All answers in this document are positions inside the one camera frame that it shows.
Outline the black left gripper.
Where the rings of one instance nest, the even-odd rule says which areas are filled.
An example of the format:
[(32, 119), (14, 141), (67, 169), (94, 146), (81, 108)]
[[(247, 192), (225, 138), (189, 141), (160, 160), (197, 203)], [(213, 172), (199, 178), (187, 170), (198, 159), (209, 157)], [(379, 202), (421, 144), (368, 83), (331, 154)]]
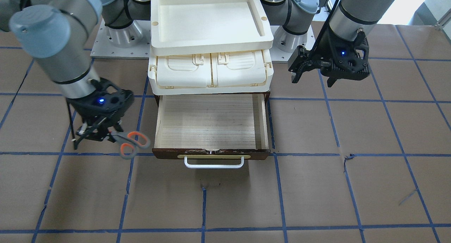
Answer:
[[(322, 60), (320, 71), (328, 77), (328, 87), (332, 87), (339, 79), (363, 80), (369, 76), (369, 45), (366, 34), (359, 28), (356, 36), (353, 41), (347, 41), (334, 34), (329, 27), (322, 34), (315, 49), (315, 58)], [(317, 61), (308, 60), (311, 60), (311, 51), (303, 45), (296, 47), (288, 59), (288, 71), (294, 73), (292, 83), (298, 83), (304, 72), (318, 67)]]

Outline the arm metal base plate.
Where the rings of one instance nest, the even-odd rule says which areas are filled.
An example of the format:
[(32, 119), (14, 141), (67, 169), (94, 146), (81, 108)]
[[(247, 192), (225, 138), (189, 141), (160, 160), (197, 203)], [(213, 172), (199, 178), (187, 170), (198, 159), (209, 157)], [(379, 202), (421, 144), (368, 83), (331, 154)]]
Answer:
[(105, 26), (104, 20), (92, 46), (91, 57), (102, 59), (148, 59), (151, 22), (135, 20), (124, 29)]
[(271, 26), (271, 30), (274, 40), (270, 54), (274, 63), (286, 63), (293, 54), (295, 54), (294, 57), (296, 58), (298, 46), (303, 47), (300, 50), (301, 58), (306, 58), (307, 53), (315, 43), (311, 26), (303, 35), (289, 34), (282, 26)]

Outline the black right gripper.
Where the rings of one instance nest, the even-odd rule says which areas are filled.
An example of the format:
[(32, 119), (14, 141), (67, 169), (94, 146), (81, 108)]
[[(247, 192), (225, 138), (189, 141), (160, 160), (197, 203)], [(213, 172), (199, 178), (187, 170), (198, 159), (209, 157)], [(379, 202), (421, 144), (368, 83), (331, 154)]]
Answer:
[(103, 141), (106, 136), (112, 143), (124, 143), (120, 120), (132, 105), (134, 93), (128, 89), (121, 89), (105, 78), (100, 78), (100, 81), (92, 80), (91, 84), (95, 90), (90, 95), (66, 99), (83, 122), (76, 131), (79, 138), (72, 138), (75, 150), (82, 140)]

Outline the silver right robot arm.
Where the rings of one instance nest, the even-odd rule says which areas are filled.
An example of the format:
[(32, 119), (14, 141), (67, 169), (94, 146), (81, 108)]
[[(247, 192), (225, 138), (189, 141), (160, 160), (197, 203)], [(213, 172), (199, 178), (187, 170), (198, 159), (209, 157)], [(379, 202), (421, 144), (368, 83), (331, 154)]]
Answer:
[(72, 132), (75, 149), (84, 139), (109, 140), (130, 159), (150, 146), (147, 136), (125, 133), (120, 125), (133, 92), (99, 77), (84, 53), (101, 20), (115, 46), (129, 47), (142, 38), (134, 21), (149, 19), (150, 0), (1, 0), (1, 31), (13, 32), (82, 119)]

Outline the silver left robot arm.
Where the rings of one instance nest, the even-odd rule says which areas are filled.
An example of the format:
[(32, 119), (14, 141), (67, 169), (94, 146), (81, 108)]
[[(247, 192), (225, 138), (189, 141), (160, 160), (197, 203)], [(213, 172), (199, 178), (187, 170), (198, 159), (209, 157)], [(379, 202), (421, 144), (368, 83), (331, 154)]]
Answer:
[(302, 45), (319, 0), (260, 0), (271, 25), (278, 26), (274, 45), (291, 52), (291, 82), (320, 69), (327, 85), (340, 79), (360, 81), (371, 71), (367, 35), (394, 0), (336, 0), (311, 50)]

